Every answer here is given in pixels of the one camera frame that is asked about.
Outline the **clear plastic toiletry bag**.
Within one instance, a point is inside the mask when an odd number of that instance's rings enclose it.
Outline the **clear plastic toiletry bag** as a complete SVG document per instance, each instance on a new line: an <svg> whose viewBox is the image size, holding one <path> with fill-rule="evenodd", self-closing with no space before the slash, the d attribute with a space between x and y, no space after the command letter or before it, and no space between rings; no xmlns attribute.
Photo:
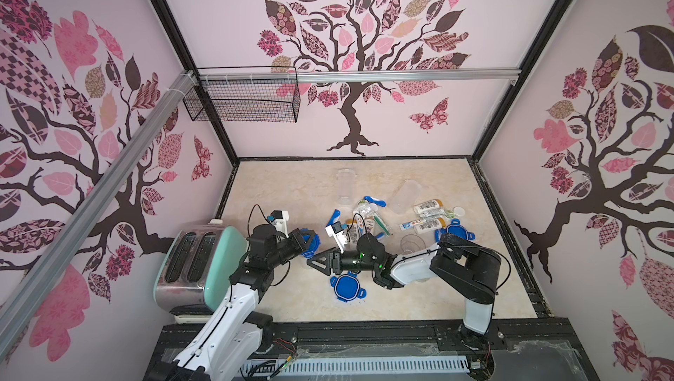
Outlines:
<svg viewBox="0 0 674 381"><path fill-rule="evenodd" d="M376 203L363 199L356 204L353 214L360 214L364 220L372 219L375 221L375 219L380 218L378 209L379 206Z"/></svg>

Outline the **green toothbrush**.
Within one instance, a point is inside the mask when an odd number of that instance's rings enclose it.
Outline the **green toothbrush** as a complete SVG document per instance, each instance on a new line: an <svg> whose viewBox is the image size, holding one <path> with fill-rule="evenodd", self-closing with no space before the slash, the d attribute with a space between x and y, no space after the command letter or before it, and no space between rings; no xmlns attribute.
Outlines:
<svg viewBox="0 0 674 381"><path fill-rule="evenodd" d="M377 224L377 226L380 228L381 233L384 236L390 236L391 235L391 230L390 230L389 226L386 224L386 222L378 214L375 214L373 216L373 219L374 219L375 223Z"/></svg>

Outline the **blue lid toiletry container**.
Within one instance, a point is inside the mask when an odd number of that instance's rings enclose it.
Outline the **blue lid toiletry container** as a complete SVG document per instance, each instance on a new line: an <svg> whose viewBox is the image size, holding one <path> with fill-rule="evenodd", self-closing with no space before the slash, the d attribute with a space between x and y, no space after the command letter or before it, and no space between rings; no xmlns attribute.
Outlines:
<svg viewBox="0 0 674 381"><path fill-rule="evenodd" d="M337 202L342 206L352 206L355 203L357 173L353 169L342 168L336 174Z"/></svg>
<svg viewBox="0 0 674 381"><path fill-rule="evenodd" d="M303 258L313 258L321 245L321 239L319 239L319 236L311 230L302 233L302 237L305 241L305 251L302 253Z"/></svg>
<svg viewBox="0 0 674 381"><path fill-rule="evenodd" d="M421 195L422 185L414 179L406 179L391 197L389 208L395 214L404 214Z"/></svg>

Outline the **white toothpaste tube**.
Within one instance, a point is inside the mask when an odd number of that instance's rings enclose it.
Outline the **white toothpaste tube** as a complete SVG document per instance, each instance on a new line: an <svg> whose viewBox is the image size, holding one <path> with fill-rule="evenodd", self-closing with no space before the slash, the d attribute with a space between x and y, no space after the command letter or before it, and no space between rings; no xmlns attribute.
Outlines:
<svg viewBox="0 0 674 381"><path fill-rule="evenodd" d="M400 228L402 231L409 230L409 229L412 229L412 228L414 228L414 227L416 227L416 226L421 225L421 224L424 223L425 221L426 221L425 218L417 217L416 219L413 219L412 221L407 221L407 222L404 222L404 223L400 223L399 228Z"/></svg>

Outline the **detached blue container lid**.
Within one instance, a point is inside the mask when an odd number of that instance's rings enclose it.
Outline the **detached blue container lid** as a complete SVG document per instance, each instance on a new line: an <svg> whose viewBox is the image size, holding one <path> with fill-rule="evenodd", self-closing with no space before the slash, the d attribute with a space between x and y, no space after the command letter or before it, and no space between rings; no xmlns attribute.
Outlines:
<svg viewBox="0 0 674 381"><path fill-rule="evenodd" d="M456 235L467 241L476 240L475 234L470 232L467 228L465 228L461 224L461 221L459 219L452 219L447 227L435 230L434 233L435 242L439 243L441 238L447 234Z"/></svg>

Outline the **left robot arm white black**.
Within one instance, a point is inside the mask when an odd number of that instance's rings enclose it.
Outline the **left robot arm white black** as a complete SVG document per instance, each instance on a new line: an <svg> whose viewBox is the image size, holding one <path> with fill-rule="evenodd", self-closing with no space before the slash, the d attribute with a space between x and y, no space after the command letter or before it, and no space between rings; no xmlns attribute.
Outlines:
<svg viewBox="0 0 674 381"><path fill-rule="evenodd" d="M228 277L227 288L203 328L169 363L161 360L148 367L147 380L231 380L245 361L262 345L273 321L256 312L274 280L275 268L305 253L315 232L295 229L285 234L270 224L257 226L244 238L233 227L225 228L219 242L235 244L216 264L219 281Z"/></svg>

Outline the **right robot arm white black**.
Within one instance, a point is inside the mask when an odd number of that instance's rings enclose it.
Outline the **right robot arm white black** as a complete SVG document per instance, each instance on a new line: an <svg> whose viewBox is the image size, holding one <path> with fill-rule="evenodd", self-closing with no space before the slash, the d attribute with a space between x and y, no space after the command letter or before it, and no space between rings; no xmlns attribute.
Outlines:
<svg viewBox="0 0 674 381"><path fill-rule="evenodd" d="M498 288L502 256L457 235L445 234L433 249L408 255L388 252L374 235L359 238L354 250L328 249L306 260L327 276L369 272L387 290L438 278L464 298L463 331L484 336L489 331Z"/></svg>

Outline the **clear drinking glass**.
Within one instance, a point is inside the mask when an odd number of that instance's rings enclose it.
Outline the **clear drinking glass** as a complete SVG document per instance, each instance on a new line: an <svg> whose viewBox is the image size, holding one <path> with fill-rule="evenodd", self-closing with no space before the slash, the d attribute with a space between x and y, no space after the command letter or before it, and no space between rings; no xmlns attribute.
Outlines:
<svg viewBox="0 0 674 381"><path fill-rule="evenodd" d="M400 240L400 249L404 255L421 252L426 247L425 240L419 235L404 235Z"/></svg>

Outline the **mint green silver toaster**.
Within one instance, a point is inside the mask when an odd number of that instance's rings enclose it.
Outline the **mint green silver toaster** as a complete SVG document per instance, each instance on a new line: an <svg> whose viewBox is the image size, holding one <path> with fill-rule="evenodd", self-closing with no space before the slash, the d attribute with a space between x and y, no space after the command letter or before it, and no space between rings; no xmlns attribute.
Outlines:
<svg viewBox="0 0 674 381"><path fill-rule="evenodd" d="M184 227L154 282L154 302L177 324L205 323L226 298L247 239L222 221Z"/></svg>

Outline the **left aluminium rail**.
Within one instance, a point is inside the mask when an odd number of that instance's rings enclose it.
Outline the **left aluminium rail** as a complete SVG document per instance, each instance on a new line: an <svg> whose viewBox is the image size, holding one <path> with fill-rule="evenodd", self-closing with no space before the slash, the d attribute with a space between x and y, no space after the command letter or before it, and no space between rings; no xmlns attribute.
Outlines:
<svg viewBox="0 0 674 381"><path fill-rule="evenodd" d="M163 93L147 121L133 135L127 146L94 186L34 267L21 280L1 309L1 357L6 357L19 335L29 324L38 307L51 292L55 280L65 272L75 253L101 219L132 173L142 155L154 141L165 121L193 86L195 72L184 70Z"/></svg>

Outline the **aluminium rail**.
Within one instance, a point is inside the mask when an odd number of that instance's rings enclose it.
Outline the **aluminium rail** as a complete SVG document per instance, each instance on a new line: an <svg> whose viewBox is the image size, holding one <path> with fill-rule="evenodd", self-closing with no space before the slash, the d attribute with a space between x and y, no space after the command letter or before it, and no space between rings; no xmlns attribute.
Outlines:
<svg viewBox="0 0 674 381"><path fill-rule="evenodd" d="M313 83L374 83L402 81L464 81L464 80L508 80L517 81L521 71L512 68L481 68L456 70L411 70L411 71L346 71L346 72L267 72L268 67L220 67L202 68L193 73L198 83L270 82L274 84Z"/></svg>
<svg viewBox="0 0 674 381"><path fill-rule="evenodd" d="M19 335L29 324L38 307L51 292L55 280L65 272L75 253L101 219L132 173L142 155L154 141L165 121L193 86L195 72L184 70L163 93L147 121L133 135L127 146L94 186L34 267L21 280L1 309L1 357L6 357Z"/></svg>

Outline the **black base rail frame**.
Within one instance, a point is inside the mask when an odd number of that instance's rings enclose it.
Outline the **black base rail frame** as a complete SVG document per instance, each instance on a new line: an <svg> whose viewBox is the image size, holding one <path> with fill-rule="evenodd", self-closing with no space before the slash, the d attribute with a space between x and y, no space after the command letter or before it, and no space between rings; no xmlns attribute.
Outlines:
<svg viewBox="0 0 674 381"><path fill-rule="evenodd" d="M233 380L596 380L567 319L496 319L486 339L461 342L457 320L273 322L247 360L465 356L471 371L453 374L246 377Z"/></svg>

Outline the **back aluminium rail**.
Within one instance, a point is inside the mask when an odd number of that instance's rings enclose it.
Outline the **back aluminium rail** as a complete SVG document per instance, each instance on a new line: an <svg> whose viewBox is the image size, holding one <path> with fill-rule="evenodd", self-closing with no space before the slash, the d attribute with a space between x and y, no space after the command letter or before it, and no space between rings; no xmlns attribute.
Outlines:
<svg viewBox="0 0 674 381"><path fill-rule="evenodd" d="M198 83L270 82L274 84L313 83L374 83L402 81L464 81L464 80L508 80L517 81L521 71L512 68L481 68L456 70L411 70L411 71L346 71L346 72L267 72L268 67L220 67L202 68L193 73Z"/></svg>

